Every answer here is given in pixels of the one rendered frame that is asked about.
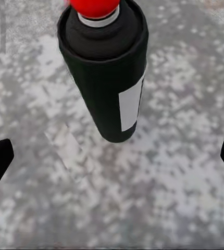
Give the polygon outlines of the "insectifuge atomizer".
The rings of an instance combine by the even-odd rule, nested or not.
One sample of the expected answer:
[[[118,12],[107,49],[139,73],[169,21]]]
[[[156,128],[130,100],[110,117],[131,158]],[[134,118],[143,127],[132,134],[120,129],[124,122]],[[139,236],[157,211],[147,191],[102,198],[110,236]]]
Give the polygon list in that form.
[[[70,0],[58,22],[59,49],[101,136],[135,131],[149,31],[133,0]]]

